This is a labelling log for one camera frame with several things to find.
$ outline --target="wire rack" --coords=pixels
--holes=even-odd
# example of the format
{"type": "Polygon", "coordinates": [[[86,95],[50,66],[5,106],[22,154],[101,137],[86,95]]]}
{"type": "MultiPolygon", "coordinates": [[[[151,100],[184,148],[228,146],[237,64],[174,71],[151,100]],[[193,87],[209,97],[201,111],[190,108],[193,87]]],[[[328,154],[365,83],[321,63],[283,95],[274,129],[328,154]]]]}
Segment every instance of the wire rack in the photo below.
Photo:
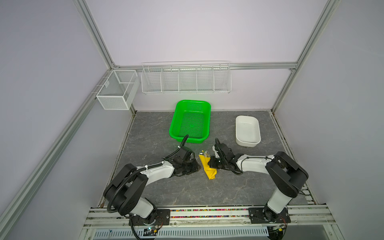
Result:
{"type": "Polygon", "coordinates": [[[113,70],[96,97],[105,110],[129,110],[139,85],[135,70],[113,70]]]}
{"type": "Polygon", "coordinates": [[[218,64],[169,65],[153,67],[143,63],[142,91],[158,93],[229,93],[232,88],[230,65],[218,64]]]}

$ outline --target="yellow napkin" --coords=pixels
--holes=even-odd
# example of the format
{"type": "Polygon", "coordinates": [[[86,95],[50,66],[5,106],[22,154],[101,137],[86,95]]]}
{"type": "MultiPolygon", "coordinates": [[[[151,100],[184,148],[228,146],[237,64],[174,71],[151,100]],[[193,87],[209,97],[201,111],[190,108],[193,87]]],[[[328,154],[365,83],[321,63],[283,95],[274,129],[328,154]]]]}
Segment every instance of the yellow napkin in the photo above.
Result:
{"type": "Polygon", "coordinates": [[[209,154],[207,151],[202,151],[203,154],[199,154],[201,163],[204,166],[204,171],[209,179],[215,179],[215,175],[217,173],[217,170],[214,168],[210,168],[208,165],[208,162],[210,160],[209,154]]]}

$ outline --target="white plastic tray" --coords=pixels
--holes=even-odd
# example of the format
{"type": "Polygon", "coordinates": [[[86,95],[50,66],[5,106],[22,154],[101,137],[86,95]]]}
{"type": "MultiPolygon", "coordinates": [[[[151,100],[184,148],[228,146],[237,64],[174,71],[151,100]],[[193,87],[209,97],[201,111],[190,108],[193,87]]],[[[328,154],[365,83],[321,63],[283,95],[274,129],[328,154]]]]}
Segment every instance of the white plastic tray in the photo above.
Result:
{"type": "Polygon", "coordinates": [[[244,147],[255,147],[261,141],[259,121],[250,116],[236,117],[236,143],[244,147]]]}

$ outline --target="yellow cloth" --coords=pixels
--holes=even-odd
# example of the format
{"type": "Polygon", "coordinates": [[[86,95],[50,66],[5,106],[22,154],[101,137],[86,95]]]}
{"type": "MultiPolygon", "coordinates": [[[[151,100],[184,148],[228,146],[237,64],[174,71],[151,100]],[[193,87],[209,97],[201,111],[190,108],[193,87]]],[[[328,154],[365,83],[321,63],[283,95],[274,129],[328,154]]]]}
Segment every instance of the yellow cloth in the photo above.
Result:
{"type": "Polygon", "coordinates": [[[200,155],[200,154],[199,154],[199,157],[200,157],[201,163],[204,166],[204,171],[205,171],[206,175],[208,176],[208,178],[209,179],[215,179],[215,175],[217,173],[217,170],[214,168],[210,168],[208,166],[208,162],[209,162],[210,158],[204,157],[203,155],[200,155]]]}

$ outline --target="green plastic basket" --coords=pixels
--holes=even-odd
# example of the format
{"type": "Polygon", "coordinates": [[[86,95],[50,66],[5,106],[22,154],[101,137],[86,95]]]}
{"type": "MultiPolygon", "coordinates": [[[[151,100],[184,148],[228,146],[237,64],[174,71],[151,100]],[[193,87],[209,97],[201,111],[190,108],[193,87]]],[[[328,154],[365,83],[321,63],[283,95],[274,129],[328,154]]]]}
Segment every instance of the green plastic basket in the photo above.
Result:
{"type": "Polygon", "coordinates": [[[181,100],[177,103],[169,135],[181,142],[189,135],[187,142],[202,143],[209,136],[211,105],[205,101],[181,100]]]}

